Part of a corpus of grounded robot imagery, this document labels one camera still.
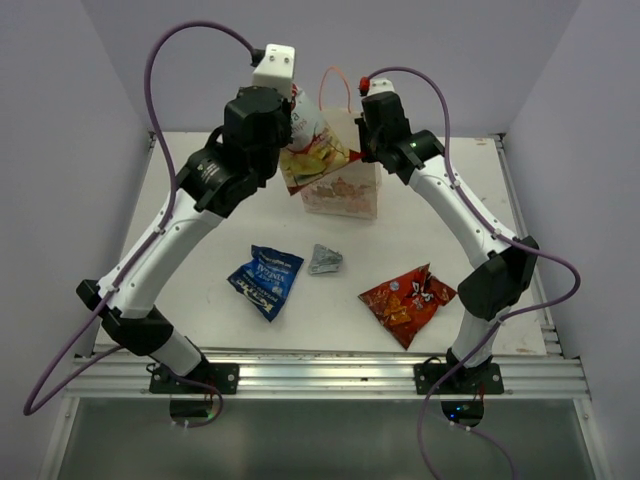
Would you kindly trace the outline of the aluminium mounting rail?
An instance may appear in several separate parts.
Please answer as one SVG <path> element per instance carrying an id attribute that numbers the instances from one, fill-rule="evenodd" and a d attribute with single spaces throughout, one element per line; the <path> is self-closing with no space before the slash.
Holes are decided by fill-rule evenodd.
<path id="1" fill-rule="evenodd" d="M 206 351 L 213 363 L 239 366 L 239 399 L 415 399 L 411 354 L 347 354 L 295 351 Z M 505 392 L 498 400 L 588 399 L 582 364 L 562 357 L 499 356 Z M 148 397 L 150 361 L 116 352 L 90 367 L 64 390 L 65 397 Z"/>

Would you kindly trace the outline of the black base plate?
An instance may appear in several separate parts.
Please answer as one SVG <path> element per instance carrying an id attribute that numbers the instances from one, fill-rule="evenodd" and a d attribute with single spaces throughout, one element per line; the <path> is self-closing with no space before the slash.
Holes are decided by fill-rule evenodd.
<path id="1" fill-rule="evenodd" d="M 234 395 L 240 380 L 240 366 L 227 362 L 202 363 L 186 377 L 179 377 L 157 363 L 147 364 L 146 371 L 151 374 L 149 392 L 152 394 L 205 394 L 213 387 L 220 394 Z"/>
<path id="2" fill-rule="evenodd" d="M 424 361 L 415 364 L 413 374 L 416 393 L 426 395 L 449 370 L 449 365 L 444 363 Z M 461 368 L 435 390 L 435 394 L 441 395 L 501 395 L 504 392 L 500 367 L 493 362 L 473 369 Z"/>

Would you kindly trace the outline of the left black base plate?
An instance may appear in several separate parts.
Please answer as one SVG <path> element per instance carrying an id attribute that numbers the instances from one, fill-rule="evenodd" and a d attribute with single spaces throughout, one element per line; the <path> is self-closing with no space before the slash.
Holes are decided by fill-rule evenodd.
<path id="1" fill-rule="evenodd" d="M 147 364 L 146 371 L 151 374 L 149 392 L 152 394 L 205 394 L 213 387 L 220 394 L 234 395 L 240 380 L 240 366 L 227 362 L 202 363 L 186 377 L 179 377 L 157 363 Z"/>

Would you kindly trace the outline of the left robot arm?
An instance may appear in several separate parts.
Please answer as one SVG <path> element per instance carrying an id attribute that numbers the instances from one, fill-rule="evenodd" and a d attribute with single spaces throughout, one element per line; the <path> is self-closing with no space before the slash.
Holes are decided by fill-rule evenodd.
<path id="1" fill-rule="evenodd" d="M 174 176 L 157 218 L 132 249 L 101 279 L 77 288 L 116 344 L 167 367 L 185 392 L 205 386 L 206 361 L 156 300 L 197 244 L 275 175 L 291 141 L 291 97 L 290 89 L 240 89 L 225 106 L 222 126 Z"/>

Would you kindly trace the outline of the red Doritos chip bag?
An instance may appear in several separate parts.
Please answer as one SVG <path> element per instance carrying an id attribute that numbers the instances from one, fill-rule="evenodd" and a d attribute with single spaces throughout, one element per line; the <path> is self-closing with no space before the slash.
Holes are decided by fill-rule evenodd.
<path id="1" fill-rule="evenodd" d="M 377 321 L 408 350 L 416 335 L 457 292 L 427 263 L 358 295 Z"/>

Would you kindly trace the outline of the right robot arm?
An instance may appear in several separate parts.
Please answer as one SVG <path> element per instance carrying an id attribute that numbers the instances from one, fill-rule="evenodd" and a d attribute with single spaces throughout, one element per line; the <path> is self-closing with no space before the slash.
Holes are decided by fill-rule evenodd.
<path id="1" fill-rule="evenodd" d="M 356 123 L 365 160 L 380 163 L 423 198 L 453 233 L 471 265 L 471 273 L 458 286 L 464 315 L 445 369 L 449 387 L 468 392 L 491 363 L 501 317 L 529 288 L 538 244 L 530 236 L 519 239 L 490 215 L 475 194 L 460 198 L 457 190 L 465 183 L 447 165 L 445 144 L 428 130 L 412 131 L 397 93 L 368 93 L 361 105 Z"/>

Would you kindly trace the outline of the silver foil snack packet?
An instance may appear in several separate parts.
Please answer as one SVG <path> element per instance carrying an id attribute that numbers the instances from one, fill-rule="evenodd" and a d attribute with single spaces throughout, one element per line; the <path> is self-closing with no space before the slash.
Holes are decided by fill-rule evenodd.
<path id="1" fill-rule="evenodd" d="M 315 244 L 307 267 L 310 275 L 338 272 L 343 264 L 343 255 L 324 245 Z"/>

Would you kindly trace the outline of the white pita chips bag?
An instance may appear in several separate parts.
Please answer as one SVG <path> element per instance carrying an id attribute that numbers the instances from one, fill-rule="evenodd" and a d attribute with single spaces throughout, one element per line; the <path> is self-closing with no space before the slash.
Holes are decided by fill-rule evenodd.
<path id="1" fill-rule="evenodd" d="M 280 152 L 279 168 L 293 196 L 320 178 L 359 159 L 299 86 L 292 86 L 292 140 Z"/>

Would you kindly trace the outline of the blue Kettle chip bag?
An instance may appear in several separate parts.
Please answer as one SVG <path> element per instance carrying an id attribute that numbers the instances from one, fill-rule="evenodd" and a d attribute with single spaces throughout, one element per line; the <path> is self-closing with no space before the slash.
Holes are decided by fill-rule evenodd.
<path id="1" fill-rule="evenodd" d="M 272 322 L 284 307 L 304 259 L 286 252 L 251 246 L 251 260 L 238 267 L 228 283 Z"/>

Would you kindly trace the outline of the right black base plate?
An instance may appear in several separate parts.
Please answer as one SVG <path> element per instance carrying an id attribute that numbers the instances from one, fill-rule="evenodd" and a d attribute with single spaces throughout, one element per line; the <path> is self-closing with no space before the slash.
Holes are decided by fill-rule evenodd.
<path id="1" fill-rule="evenodd" d="M 449 365 L 444 363 L 424 361 L 415 364 L 413 374 L 416 393 L 426 395 L 449 370 Z M 441 395 L 501 395 L 504 392 L 500 367 L 493 362 L 473 369 L 461 368 L 435 390 L 435 394 Z"/>

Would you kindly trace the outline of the white paper bag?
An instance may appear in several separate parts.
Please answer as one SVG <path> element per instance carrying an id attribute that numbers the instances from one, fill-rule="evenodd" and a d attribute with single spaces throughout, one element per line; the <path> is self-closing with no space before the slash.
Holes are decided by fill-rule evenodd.
<path id="1" fill-rule="evenodd" d="M 327 77 L 337 74 L 346 89 L 344 108 L 330 106 L 322 100 Z M 329 66 L 321 79 L 317 105 L 329 126 L 337 134 L 343 151 L 360 148 L 358 127 L 355 120 L 360 113 L 351 105 L 352 92 L 344 73 L 335 65 Z M 378 194 L 381 188 L 381 167 L 364 163 L 360 159 L 320 178 L 301 192 L 304 210 L 310 214 L 336 215 L 375 220 L 378 216 Z"/>

